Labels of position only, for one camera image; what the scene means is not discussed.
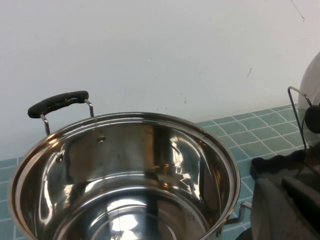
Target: white wall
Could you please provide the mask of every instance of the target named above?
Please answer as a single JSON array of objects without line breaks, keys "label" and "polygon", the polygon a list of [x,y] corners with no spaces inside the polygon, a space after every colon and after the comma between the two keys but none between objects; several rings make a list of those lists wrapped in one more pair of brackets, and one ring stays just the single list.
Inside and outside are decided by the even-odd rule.
[{"label": "white wall", "polygon": [[[289,104],[320,50],[319,1],[293,2],[2,0],[0,159],[45,136],[27,109],[64,92],[89,91],[97,115],[195,122]],[[56,130],[87,116],[75,104],[47,117]]]}]

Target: stainless steel pot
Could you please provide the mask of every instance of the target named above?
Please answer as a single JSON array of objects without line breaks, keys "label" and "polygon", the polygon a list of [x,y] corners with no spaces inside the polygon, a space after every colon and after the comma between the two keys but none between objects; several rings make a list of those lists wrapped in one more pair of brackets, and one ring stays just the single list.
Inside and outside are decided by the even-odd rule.
[{"label": "stainless steel pot", "polygon": [[[28,111],[43,119],[48,136],[24,156],[9,189],[12,217],[26,237],[204,240],[241,220],[227,220],[239,170],[214,136],[163,114],[94,116],[88,97],[65,93]],[[45,114],[73,103],[87,103],[91,118],[50,134]]]}]

